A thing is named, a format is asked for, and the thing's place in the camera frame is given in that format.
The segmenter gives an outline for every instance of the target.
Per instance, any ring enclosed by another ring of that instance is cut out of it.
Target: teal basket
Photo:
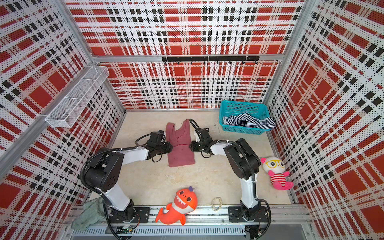
[[[251,116],[264,119],[269,118],[269,112],[266,105],[261,103],[247,103],[236,101],[222,101],[220,105],[219,121],[224,131],[228,132],[241,132],[249,134],[260,135],[263,132],[270,131],[270,129],[260,129],[254,127],[238,127],[232,125],[225,125],[223,123],[223,117],[229,117],[230,115],[239,115],[242,113],[249,113]]]

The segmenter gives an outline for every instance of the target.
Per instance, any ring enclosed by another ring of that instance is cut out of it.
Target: plush toy
[[[271,177],[271,183],[277,190],[288,190],[293,187],[293,182],[287,182],[286,178],[289,172],[285,171],[285,165],[277,157],[261,158],[264,170]]]
[[[163,208],[160,209],[155,222],[160,220],[164,224],[173,224],[180,220],[181,225],[184,225],[185,214],[194,211],[196,207],[197,197],[193,188],[181,189],[176,193],[173,203],[167,205],[167,213],[163,213]]]

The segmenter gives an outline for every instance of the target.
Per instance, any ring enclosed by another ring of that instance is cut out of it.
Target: black and white striped clothing
[[[272,118],[257,119],[249,113],[242,113],[240,115],[223,118],[223,123],[226,125],[240,126],[240,127],[253,127],[260,129],[272,129],[276,127],[275,121]]]

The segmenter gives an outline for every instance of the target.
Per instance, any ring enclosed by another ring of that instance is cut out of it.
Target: orange shark plush toy
[[[181,225],[185,224],[185,214],[193,212],[197,207],[197,197],[193,188],[181,189],[176,193],[173,203],[168,204],[167,213],[163,213],[161,208],[156,217],[156,222],[160,220],[164,224],[173,224],[180,220]]]

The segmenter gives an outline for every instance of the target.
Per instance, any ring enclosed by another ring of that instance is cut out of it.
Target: white floor
[[[213,139],[235,141],[244,138],[260,158],[273,155],[266,133],[224,132],[218,124],[218,115],[218,111],[128,112],[113,147],[134,146],[135,140],[145,134],[160,129],[165,131],[168,122],[175,123],[175,129],[179,129],[184,120],[192,118],[201,128],[208,127]],[[195,140],[192,126],[190,134],[191,139]],[[210,205],[215,197],[221,197],[223,204],[240,204],[240,180],[226,157],[211,156],[205,159],[195,152],[195,162],[194,165],[169,167],[166,154],[160,162],[134,162],[122,167],[119,184],[135,205],[168,204],[173,201],[176,191],[188,186],[195,188],[199,205]],[[287,192],[274,189],[262,167],[257,177],[257,194],[269,204],[290,204]]]

